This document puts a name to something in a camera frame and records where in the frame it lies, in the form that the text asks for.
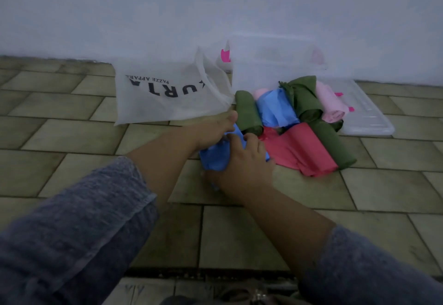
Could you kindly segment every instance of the gray sweater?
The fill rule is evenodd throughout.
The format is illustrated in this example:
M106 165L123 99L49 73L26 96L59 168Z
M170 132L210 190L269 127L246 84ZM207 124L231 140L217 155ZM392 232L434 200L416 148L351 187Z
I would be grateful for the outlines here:
M101 304L146 242L156 195L126 157L0 234L0 304ZM443 287L341 226L300 283L313 304L443 304Z

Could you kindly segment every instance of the right hand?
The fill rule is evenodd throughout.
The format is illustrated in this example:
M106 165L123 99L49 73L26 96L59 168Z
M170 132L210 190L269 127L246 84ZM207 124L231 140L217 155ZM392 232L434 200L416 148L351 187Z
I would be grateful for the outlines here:
M209 170L206 179L217 185L226 195L242 200L245 194L265 186L272 187L272 171L275 162L266 162L264 143L252 133L244 135L246 148L243 149L240 137L229 133L230 159L224 171Z

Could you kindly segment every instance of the white tote bag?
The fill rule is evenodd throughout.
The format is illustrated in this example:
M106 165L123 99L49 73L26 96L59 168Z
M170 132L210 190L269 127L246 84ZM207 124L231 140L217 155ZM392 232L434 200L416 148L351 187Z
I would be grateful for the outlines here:
M200 48L193 63L118 59L113 66L116 125L215 115L234 99L226 73Z

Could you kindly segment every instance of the pink tag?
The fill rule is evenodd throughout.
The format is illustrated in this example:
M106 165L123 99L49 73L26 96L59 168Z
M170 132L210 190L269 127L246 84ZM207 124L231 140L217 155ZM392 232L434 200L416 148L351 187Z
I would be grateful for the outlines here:
M220 57L223 62L231 62L231 59L229 58L229 50L221 50Z

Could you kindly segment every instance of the left hand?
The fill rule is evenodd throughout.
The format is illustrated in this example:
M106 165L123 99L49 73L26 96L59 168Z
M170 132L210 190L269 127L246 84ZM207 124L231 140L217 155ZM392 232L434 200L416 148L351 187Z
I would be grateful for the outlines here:
M202 123L189 125L188 129L191 138L195 140L195 151L200 151L217 144L225 132L234 131L234 124L237 121L238 113L230 111L228 116L219 120L207 120Z

